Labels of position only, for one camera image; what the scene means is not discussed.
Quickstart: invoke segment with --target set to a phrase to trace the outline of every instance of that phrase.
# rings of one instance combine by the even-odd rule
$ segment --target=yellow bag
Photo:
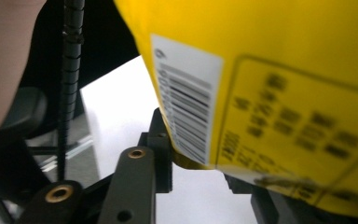
[[[358,217],[358,1],[116,4],[176,150]]]

